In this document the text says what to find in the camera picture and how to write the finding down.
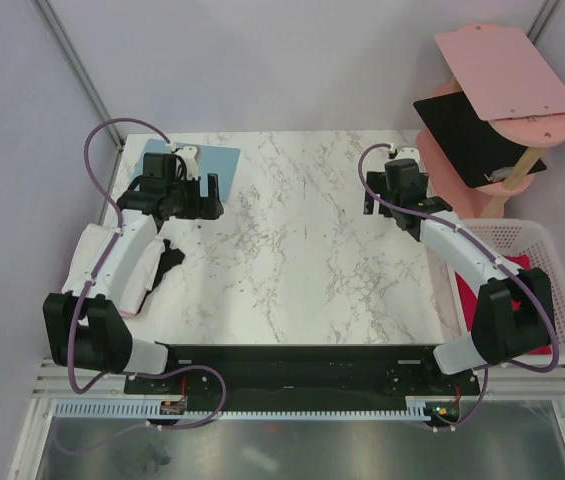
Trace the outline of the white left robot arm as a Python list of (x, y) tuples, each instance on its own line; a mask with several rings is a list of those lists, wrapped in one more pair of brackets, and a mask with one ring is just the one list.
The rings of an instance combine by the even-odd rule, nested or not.
[(148, 173), (132, 180), (113, 203), (116, 221), (90, 224), (74, 252), (62, 290), (49, 294), (43, 317), (53, 361), (67, 369), (147, 374), (160, 393), (181, 382), (165, 346), (137, 339), (126, 323), (184, 254), (161, 236), (170, 219), (217, 220), (223, 214), (219, 179), (188, 172)]

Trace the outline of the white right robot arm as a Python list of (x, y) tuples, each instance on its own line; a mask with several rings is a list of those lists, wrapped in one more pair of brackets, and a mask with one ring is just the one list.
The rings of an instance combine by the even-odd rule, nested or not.
[(363, 211), (379, 212), (414, 240), (437, 253), (476, 298), (471, 330), (433, 350), (420, 368), (429, 392), (445, 392), (456, 373), (508, 363), (548, 373), (559, 362), (552, 286), (540, 268), (522, 269), (497, 254), (439, 196), (427, 194), (428, 176), (415, 163), (405, 175), (390, 169), (358, 174), (365, 190)]

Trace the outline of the light blue mat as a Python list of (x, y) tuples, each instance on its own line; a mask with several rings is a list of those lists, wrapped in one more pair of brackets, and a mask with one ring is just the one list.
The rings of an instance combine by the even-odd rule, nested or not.
[[(219, 197), (222, 203), (229, 198), (233, 180), (238, 166), (241, 151), (238, 148), (197, 145), (199, 151), (198, 172), (202, 178), (214, 173), (218, 176)], [(138, 156), (131, 178), (139, 176), (143, 171), (145, 153), (169, 153), (163, 140), (150, 139)]]

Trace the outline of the black board on shelf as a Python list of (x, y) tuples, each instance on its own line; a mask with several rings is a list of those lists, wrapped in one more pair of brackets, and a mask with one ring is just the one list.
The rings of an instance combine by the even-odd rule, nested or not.
[(479, 119), (462, 92), (417, 100), (413, 107), (470, 188), (494, 183), (494, 174), (513, 168), (527, 150)]

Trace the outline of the white folded t shirt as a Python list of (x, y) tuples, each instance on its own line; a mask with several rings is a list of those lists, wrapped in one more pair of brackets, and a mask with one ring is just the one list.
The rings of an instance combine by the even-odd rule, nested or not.
[(79, 295), (90, 280), (87, 298), (103, 295), (118, 312), (138, 314), (146, 294), (153, 289), (165, 251), (164, 237), (157, 233), (154, 219), (125, 210), (121, 227), (87, 225), (61, 291)]

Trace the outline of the white plastic basket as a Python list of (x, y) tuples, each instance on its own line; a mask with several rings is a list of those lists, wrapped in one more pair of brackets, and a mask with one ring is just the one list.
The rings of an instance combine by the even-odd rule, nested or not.
[(526, 256), (532, 267), (541, 268), (550, 278), (555, 331), (561, 365), (565, 364), (565, 270), (548, 231), (540, 224), (510, 218), (466, 219), (464, 224), (499, 254)]

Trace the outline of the pink tiered shelf stand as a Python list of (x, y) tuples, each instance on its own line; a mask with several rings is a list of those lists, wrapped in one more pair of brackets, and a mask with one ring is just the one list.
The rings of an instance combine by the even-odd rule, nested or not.
[(565, 85), (517, 27), (468, 25), (436, 34), (435, 42), (451, 78), (431, 97), (464, 93), (479, 119), (527, 150), (494, 183), (470, 188), (423, 123), (416, 137), (423, 167), (460, 217), (500, 218), (507, 201), (545, 171), (548, 150), (565, 142)]

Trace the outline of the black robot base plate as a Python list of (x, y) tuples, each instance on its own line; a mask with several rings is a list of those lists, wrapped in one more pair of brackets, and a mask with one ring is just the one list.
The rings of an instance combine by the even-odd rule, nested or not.
[(476, 396), (469, 370), (441, 373), (430, 345), (171, 345), (168, 370), (202, 365), (220, 373), (137, 378), (127, 394), (182, 394), (197, 407), (397, 407), (409, 397)]

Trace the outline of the aluminium frame rails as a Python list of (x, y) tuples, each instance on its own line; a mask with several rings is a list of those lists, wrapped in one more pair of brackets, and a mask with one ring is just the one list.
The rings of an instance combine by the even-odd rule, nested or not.
[(42, 361), (33, 388), (34, 398), (116, 398), (124, 393), (125, 377), (106, 374), (88, 391), (76, 394), (69, 383), (67, 368), (58, 366), (51, 359)]

